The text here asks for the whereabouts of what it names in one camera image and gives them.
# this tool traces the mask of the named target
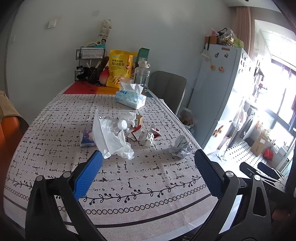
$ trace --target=patterned tablecloth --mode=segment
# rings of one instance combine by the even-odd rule
[[[28,128],[11,161],[4,189],[5,213],[22,227],[35,178],[72,171],[96,149],[79,146],[79,132],[92,129],[96,108],[108,117],[131,111],[112,95],[63,94]],[[147,98],[136,112],[144,117],[142,135],[155,123],[162,137],[150,148],[144,141],[130,141],[135,152],[130,161],[118,156],[105,159],[79,201],[107,240],[170,240],[201,224],[201,217],[207,217],[217,199],[194,164],[200,147],[175,115],[157,98]],[[193,148],[184,159],[173,157],[167,149],[180,134]],[[56,198],[67,228],[75,232],[61,199]]]

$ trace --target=yellow snack bag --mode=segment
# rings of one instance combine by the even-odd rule
[[[121,77],[131,77],[131,67],[133,64],[133,56],[138,53],[131,53],[122,50],[110,50],[109,58],[109,74],[107,86],[118,87]]]

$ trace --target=refrigerator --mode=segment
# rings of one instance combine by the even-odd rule
[[[188,108],[191,133],[206,154],[214,152],[244,99],[252,94],[255,65],[242,48],[206,44]]]

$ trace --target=bottle cap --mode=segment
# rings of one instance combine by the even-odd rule
[[[126,122],[126,120],[119,120],[118,121],[118,128],[120,130],[125,130],[128,127],[128,123]]]
[[[150,67],[150,64],[148,64],[147,61],[145,61],[145,60],[139,61],[138,64],[139,64],[139,67],[142,67],[142,68],[149,68]]]

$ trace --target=chair backrest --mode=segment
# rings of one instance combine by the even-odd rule
[[[149,78],[148,88],[177,114],[185,93],[186,79],[167,72],[156,71]]]

